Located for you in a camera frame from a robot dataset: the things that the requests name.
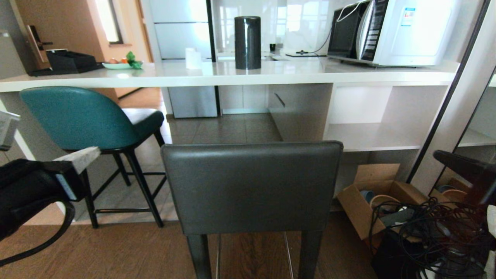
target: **chair backrest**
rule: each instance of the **chair backrest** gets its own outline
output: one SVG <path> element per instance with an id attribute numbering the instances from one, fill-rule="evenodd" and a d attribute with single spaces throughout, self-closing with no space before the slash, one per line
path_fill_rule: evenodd
<path id="1" fill-rule="evenodd" d="M 324 230 L 343 144 L 164 145 L 185 235 Z"/>
<path id="2" fill-rule="evenodd" d="M 93 90 L 50 86 L 20 93 L 31 113 L 62 149 L 125 147 L 139 140 L 122 109 Z"/>

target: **gray bar stool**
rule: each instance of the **gray bar stool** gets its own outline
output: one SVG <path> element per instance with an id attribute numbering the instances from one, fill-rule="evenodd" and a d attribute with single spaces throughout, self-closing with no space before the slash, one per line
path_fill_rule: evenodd
<path id="1" fill-rule="evenodd" d="M 212 278 L 207 234 L 301 231 L 298 278 L 312 279 L 342 151 L 338 141 L 163 146 L 196 277 Z"/>
<path id="2" fill-rule="evenodd" d="M 157 225 L 164 226 L 154 199 L 167 176 L 165 172 L 143 172 L 134 153 L 134 150 L 152 135 L 157 139 L 159 146 L 164 145 L 160 134 L 160 127 L 164 121 L 162 112 L 154 109 L 121 109 L 104 95 L 78 87 L 36 87 L 21 91 L 20 96 L 43 129 L 63 150 L 73 152 L 97 146 L 102 154 L 114 156 L 118 170 L 94 194 L 91 193 L 86 170 L 82 173 L 88 192 L 86 205 L 94 228 L 98 227 L 97 213 L 125 212 L 151 212 Z M 126 172 L 121 153 L 129 161 L 132 172 Z M 128 175 L 136 176 L 149 208 L 95 209 L 93 201 L 119 173 L 128 186 L 131 185 Z M 150 192 L 144 175 L 164 176 L 153 193 Z"/>

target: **white countertop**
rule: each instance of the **white countertop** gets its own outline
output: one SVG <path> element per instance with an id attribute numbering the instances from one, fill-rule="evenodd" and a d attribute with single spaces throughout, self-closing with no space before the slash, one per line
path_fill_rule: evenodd
<path id="1" fill-rule="evenodd" d="M 234 61 L 203 62 L 187 70 L 184 61 L 144 64 L 142 70 L 99 69 L 80 74 L 0 79 L 0 92 L 37 86 L 172 87 L 242 84 L 338 83 L 340 85 L 449 85 L 457 65 L 434 68 L 371 68 L 328 58 L 264 61 L 258 70 L 237 70 Z"/>

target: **stool leg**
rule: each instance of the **stool leg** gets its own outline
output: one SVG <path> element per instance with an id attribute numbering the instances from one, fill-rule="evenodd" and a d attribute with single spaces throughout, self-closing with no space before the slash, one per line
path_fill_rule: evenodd
<path id="1" fill-rule="evenodd" d="M 95 205 L 93 204 L 93 195 L 91 194 L 90 180 L 88 178 L 88 171 L 83 170 L 81 173 L 81 178 L 84 187 L 86 187 L 86 196 L 84 200 L 86 202 L 86 207 L 88 208 L 88 214 L 90 215 L 91 225 L 94 229 L 98 228 L 98 220 L 95 213 Z"/>
<path id="2" fill-rule="evenodd" d="M 114 155 L 114 159 L 116 160 L 117 167 L 119 167 L 119 170 L 121 171 L 121 174 L 123 175 L 125 184 L 128 186 L 131 186 L 131 181 L 129 180 L 129 176 L 127 175 L 127 173 L 125 171 L 121 156 L 119 154 L 113 154 L 113 155 Z"/>
<path id="3" fill-rule="evenodd" d="M 143 171 L 141 170 L 141 167 L 139 166 L 138 159 L 136 158 L 136 154 L 134 154 L 134 150 L 131 151 L 126 151 L 124 152 L 127 160 L 129 161 L 129 165 L 131 165 L 131 169 L 134 172 L 134 175 L 136 176 L 136 179 L 138 181 L 139 187 L 141 188 L 141 191 L 143 192 L 143 195 L 145 196 L 146 202 L 148 203 L 148 206 L 150 207 L 150 210 L 152 211 L 153 217 L 155 218 L 155 222 L 157 222 L 157 225 L 161 228 L 164 226 L 164 223 L 162 222 L 162 219 L 160 218 L 160 214 L 158 213 L 157 206 L 155 205 L 155 202 L 153 201 L 152 194 L 150 192 L 150 189 L 148 188 L 148 184 L 146 183 L 145 177 L 143 175 Z"/>
<path id="4" fill-rule="evenodd" d="M 155 136 L 155 138 L 157 139 L 157 142 L 158 142 L 158 145 L 159 146 L 163 146 L 165 144 L 164 142 L 164 138 L 162 137 L 162 133 L 160 133 L 160 129 L 158 129 L 157 131 L 155 131 L 153 133 L 153 135 Z"/>
<path id="5" fill-rule="evenodd" d="M 196 279 L 212 279 L 210 255 L 208 254 L 208 239 L 206 234 L 188 235 L 187 244 L 193 260 Z"/>
<path id="6" fill-rule="evenodd" d="M 302 231 L 298 279 L 313 279 L 321 240 L 322 231 Z"/>

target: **black cylinder container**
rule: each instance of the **black cylinder container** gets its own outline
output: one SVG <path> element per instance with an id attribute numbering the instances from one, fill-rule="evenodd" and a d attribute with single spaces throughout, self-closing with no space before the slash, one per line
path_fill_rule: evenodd
<path id="1" fill-rule="evenodd" d="M 234 18 L 236 69 L 261 68 L 260 17 Z"/>

